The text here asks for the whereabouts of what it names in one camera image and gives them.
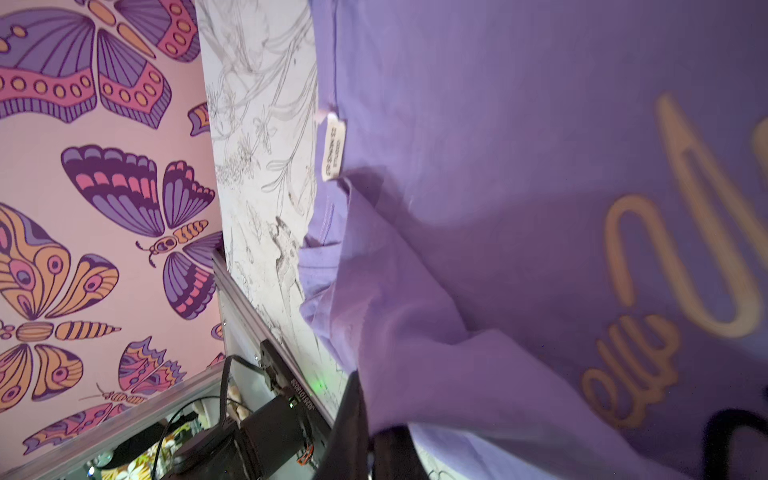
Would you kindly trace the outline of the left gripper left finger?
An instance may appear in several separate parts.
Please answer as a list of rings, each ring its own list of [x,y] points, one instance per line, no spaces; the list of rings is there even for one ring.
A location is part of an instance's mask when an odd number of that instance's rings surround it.
[[[369,477],[369,431],[357,371],[349,375],[325,455],[315,480],[364,480]]]

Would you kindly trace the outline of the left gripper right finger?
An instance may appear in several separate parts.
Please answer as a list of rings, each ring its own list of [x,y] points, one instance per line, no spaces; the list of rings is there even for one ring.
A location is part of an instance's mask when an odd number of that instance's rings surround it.
[[[373,480],[429,479],[406,425],[375,434],[371,446]]]

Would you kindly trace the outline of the lavender purple t-shirt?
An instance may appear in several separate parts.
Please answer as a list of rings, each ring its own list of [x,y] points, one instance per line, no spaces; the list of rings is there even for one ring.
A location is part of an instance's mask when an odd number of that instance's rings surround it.
[[[306,322],[470,479],[767,475],[767,5],[314,1]]]

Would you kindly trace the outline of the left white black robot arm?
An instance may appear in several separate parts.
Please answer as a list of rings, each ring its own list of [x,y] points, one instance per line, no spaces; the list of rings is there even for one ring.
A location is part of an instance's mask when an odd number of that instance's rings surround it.
[[[227,420],[174,455],[166,479],[267,479],[306,443],[308,415],[285,397],[237,423]],[[316,479],[427,479],[410,430],[369,432],[357,372],[349,378]]]

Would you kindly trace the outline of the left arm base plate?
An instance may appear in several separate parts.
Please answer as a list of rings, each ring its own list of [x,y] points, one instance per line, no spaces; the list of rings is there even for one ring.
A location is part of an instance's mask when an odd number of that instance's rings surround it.
[[[267,372],[270,389],[289,398],[308,420],[313,443],[325,447],[330,438],[333,419],[318,396],[279,345],[263,340],[259,345],[259,353],[260,365]]]

